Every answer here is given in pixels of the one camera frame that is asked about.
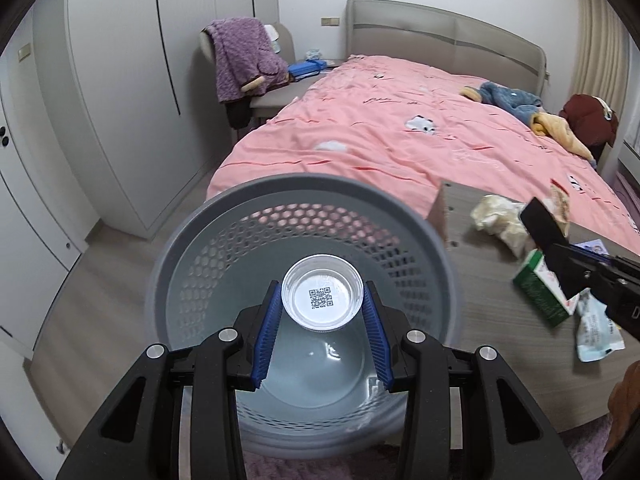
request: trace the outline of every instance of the light switch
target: light switch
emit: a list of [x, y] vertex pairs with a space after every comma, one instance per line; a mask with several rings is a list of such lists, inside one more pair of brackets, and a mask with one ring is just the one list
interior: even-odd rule
[[18, 63], [20, 63], [24, 58], [29, 57], [31, 55], [31, 43], [27, 43], [24, 47], [22, 47], [18, 51]]
[[321, 27], [338, 27], [340, 18], [320, 18]]

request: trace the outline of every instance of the wooden table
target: wooden table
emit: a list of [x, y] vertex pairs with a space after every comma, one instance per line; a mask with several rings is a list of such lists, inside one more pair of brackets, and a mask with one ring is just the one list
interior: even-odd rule
[[[557, 431], [605, 415], [614, 385], [626, 368], [640, 360], [640, 343], [623, 332], [626, 349], [605, 359], [583, 363], [575, 352], [578, 317], [551, 329], [511, 280], [520, 263], [497, 237], [476, 231], [471, 210], [488, 193], [446, 183], [447, 250], [463, 292], [463, 329], [458, 347], [497, 349], [529, 389]], [[609, 253], [640, 258], [583, 227], [572, 224], [569, 240], [600, 238]], [[459, 399], [452, 395], [452, 406]], [[452, 443], [459, 444], [460, 422], [452, 421]]]

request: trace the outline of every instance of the white plastic cup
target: white plastic cup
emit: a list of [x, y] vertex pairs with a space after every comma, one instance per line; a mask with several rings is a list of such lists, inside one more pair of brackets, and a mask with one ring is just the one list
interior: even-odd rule
[[282, 303], [291, 319], [314, 332], [332, 332], [362, 306], [362, 278], [349, 263], [314, 254], [293, 265], [282, 280]]

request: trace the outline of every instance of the bed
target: bed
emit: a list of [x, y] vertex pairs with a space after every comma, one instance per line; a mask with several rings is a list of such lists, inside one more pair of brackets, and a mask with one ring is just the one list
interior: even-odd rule
[[[544, 198], [555, 180], [569, 192], [573, 222], [640, 254], [638, 229], [586, 160], [459, 95], [486, 80], [540, 95], [540, 47], [466, 16], [385, 0], [349, 0], [347, 28], [349, 60], [236, 144], [207, 199], [306, 171], [371, 184], [426, 216], [443, 180], [521, 202]], [[418, 116], [434, 130], [412, 130]]]

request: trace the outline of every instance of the beige curtain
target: beige curtain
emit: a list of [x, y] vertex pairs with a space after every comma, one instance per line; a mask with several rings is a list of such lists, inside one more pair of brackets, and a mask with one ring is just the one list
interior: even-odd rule
[[607, 0], [580, 0], [580, 43], [573, 94], [599, 97], [622, 115], [629, 69], [629, 34]]

